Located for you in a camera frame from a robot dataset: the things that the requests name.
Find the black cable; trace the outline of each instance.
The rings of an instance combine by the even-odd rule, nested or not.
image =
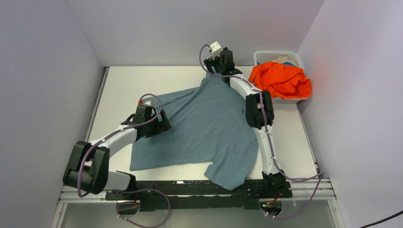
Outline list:
[[[395,217],[397,217],[397,216],[399,216],[399,215],[401,215],[401,214],[403,214],[403,210],[400,211],[400,212],[397,212],[396,214],[394,214],[394,215],[392,215],[392,216],[389,216],[389,217],[387,217],[387,218],[384,218],[384,219],[382,219],[382,220],[379,220],[379,221],[377,221],[377,222],[368,224],[368,225],[363,226],[363,227],[360,227],[360,228],[367,228],[367,227],[371,227],[371,226],[374,226],[374,225],[379,224],[379,223],[386,222],[386,221],[388,221],[388,220],[390,220],[390,219],[393,219],[393,218],[395,218]]]

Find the blue cloth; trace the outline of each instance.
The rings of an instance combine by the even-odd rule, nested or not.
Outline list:
[[[228,190],[243,184],[259,146],[238,92],[207,75],[200,87],[159,97],[172,129],[135,142],[130,170],[212,161],[204,173],[211,181]]]

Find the wall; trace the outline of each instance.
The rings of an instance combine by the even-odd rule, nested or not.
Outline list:
[[[257,50],[296,52],[324,0],[67,1],[104,66],[183,66],[214,41],[238,64]]]
[[[313,86],[303,118],[346,227],[402,210],[401,9],[399,0],[326,0],[298,51]]]
[[[64,0],[0,2],[1,227],[50,227],[102,65]]]

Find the laundry basket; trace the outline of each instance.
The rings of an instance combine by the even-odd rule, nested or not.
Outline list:
[[[276,60],[279,57],[288,57],[288,59],[294,60],[297,63],[297,67],[304,68],[304,65],[301,62],[301,59],[294,52],[289,51],[256,51],[253,54],[253,58],[255,60],[255,66],[270,62],[272,60]],[[283,100],[280,97],[273,98],[273,102],[275,103],[296,103],[300,100],[306,100],[308,98],[296,98],[296,99],[286,99]]]

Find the gray floor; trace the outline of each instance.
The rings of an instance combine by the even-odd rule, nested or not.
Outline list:
[[[289,216],[298,212],[305,201],[283,202],[278,215]],[[139,212],[131,220],[145,226],[158,224],[166,210]],[[64,216],[63,228],[132,228],[134,225],[116,218],[115,204],[69,204]],[[259,210],[227,209],[176,209],[162,228],[334,228],[327,200],[314,200],[304,213],[290,220],[265,218]]]

